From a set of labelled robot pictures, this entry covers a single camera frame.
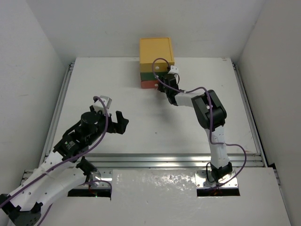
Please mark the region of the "green drawer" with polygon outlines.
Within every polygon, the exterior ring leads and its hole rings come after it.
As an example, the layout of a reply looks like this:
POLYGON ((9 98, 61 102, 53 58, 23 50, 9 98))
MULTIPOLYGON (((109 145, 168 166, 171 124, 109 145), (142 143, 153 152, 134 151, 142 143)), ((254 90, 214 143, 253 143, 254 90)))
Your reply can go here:
MULTIPOLYGON (((155 72, 160 80, 163 80, 163 77, 168 74, 168 72, 155 72)), ((156 77, 153 72, 140 73, 141 81, 155 81, 156 77)))

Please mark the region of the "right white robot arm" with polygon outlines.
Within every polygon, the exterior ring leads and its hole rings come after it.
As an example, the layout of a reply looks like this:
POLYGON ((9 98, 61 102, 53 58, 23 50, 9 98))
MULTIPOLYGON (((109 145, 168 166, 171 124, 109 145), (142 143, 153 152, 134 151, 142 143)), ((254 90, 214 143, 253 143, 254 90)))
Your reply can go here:
POLYGON ((170 104, 192 107, 200 126, 205 130, 211 153, 211 183, 216 182, 232 172, 232 164, 227 154, 224 125, 227 113, 214 90, 204 87, 193 90, 179 89, 177 80, 172 74, 154 76, 158 90, 164 92, 170 104))

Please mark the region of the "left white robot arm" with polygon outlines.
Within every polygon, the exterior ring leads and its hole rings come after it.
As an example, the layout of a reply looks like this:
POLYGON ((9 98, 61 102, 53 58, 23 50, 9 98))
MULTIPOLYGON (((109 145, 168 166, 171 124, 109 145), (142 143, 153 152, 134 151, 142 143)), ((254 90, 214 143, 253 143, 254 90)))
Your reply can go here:
POLYGON ((104 109, 90 106, 80 120, 63 134, 44 162, 16 190, 1 194, 0 208, 16 226, 33 226, 53 202, 81 185, 98 186, 101 173, 79 154, 106 132, 124 134, 129 123, 122 112, 117 122, 104 109))

